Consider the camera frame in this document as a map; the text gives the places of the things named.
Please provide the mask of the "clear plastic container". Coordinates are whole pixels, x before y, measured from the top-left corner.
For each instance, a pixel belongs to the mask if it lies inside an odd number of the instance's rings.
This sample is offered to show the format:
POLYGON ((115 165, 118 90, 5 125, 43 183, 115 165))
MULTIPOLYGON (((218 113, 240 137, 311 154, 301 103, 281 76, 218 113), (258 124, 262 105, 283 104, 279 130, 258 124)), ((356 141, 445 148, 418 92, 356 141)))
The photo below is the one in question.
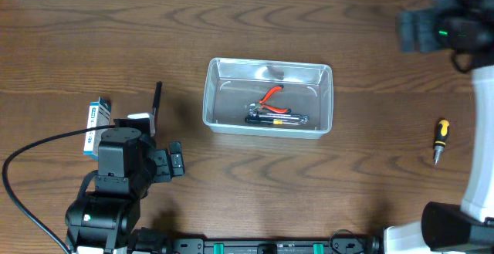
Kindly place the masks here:
POLYGON ((202 120, 215 133, 319 139, 333 123, 333 72, 325 64, 214 58, 202 120))

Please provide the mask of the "red black cutting pliers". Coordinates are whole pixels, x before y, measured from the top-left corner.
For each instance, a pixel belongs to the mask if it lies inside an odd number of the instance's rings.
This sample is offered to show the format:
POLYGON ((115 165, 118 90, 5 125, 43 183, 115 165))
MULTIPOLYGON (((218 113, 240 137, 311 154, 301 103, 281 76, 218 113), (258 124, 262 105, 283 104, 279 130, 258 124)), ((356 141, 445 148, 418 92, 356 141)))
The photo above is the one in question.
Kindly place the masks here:
POLYGON ((249 104, 249 108, 256 111, 268 110, 272 113, 277 113, 277 114, 291 113, 291 109, 289 108, 274 107, 273 105, 270 104, 271 98, 276 93, 281 92, 283 89, 284 89, 283 85, 274 86, 265 94, 263 98, 257 100, 254 103, 249 104))

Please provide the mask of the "silver ratchet wrench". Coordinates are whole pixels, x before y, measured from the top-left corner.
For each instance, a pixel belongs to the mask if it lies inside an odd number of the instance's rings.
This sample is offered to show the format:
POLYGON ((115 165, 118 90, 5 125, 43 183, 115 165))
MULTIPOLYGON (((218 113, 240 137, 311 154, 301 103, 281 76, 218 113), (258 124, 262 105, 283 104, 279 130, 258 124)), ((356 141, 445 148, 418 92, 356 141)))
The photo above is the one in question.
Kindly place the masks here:
POLYGON ((309 117, 307 115, 300 115, 300 114, 277 114, 277 113, 272 113, 272 112, 263 112, 263 111, 256 111, 256 110, 249 110, 248 114, 246 117, 254 117, 254 118, 274 118, 274 119, 280 119, 280 120, 290 120, 293 122, 299 122, 300 125, 306 124, 309 122, 309 117))

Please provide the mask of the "black yellow precision screwdriver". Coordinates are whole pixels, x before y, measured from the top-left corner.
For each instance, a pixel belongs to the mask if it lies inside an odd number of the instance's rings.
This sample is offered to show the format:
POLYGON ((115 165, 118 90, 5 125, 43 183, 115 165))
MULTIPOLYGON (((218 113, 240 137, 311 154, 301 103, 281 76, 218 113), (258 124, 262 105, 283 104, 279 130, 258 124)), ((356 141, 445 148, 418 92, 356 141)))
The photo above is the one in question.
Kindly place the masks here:
POLYGON ((247 124, 258 124, 258 125, 287 125, 287 126, 299 126, 299 122, 293 122, 290 120, 280 120, 274 118, 254 118, 246 117, 245 122, 247 124))

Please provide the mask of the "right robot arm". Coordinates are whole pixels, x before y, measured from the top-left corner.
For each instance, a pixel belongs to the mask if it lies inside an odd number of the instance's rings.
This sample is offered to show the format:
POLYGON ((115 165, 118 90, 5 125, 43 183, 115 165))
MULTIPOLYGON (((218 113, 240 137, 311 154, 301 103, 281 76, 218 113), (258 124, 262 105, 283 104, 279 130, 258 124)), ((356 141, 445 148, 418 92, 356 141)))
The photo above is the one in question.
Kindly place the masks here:
POLYGON ((402 12, 397 31, 404 52, 450 51, 455 70, 471 77, 475 97, 472 163, 459 204, 429 202, 421 219, 387 227, 375 252, 493 251, 493 0, 435 0, 402 12))

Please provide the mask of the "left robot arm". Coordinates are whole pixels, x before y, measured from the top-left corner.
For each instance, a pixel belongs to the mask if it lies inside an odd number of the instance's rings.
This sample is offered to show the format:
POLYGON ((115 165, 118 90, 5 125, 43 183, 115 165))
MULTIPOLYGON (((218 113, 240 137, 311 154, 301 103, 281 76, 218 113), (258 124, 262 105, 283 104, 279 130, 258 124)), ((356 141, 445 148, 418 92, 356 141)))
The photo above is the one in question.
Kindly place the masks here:
POLYGON ((134 229, 140 218, 140 201, 155 183, 184 175, 182 146, 156 148, 148 134, 118 127, 102 133, 98 169, 81 184, 66 212, 66 244, 73 253, 116 253, 125 250, 167 252, 166 239, 139 239, 134 229))

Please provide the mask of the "stubby black yellow screwdriver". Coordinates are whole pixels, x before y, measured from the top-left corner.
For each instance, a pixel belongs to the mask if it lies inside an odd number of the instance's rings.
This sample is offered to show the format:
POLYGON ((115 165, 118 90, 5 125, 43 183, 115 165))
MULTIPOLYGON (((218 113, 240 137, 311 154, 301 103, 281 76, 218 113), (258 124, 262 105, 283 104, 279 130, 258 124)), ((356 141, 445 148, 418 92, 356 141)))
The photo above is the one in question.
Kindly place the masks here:
POLYGON ((434 141, 434 163, 438 164, 442 153, 444 152, 446 142, 449 136, 450 123, 442 119, 438 122, 435 129, 435 141, 434 141))

